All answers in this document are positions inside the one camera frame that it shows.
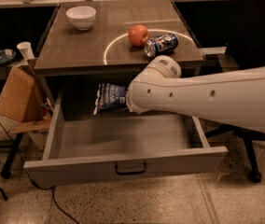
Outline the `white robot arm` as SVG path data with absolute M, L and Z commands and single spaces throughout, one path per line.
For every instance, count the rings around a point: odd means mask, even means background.
M 265 133 L 265 67 L 181 77 L 179 64 L 158 56 L 130 83 L 132 112 L 174 112 Z

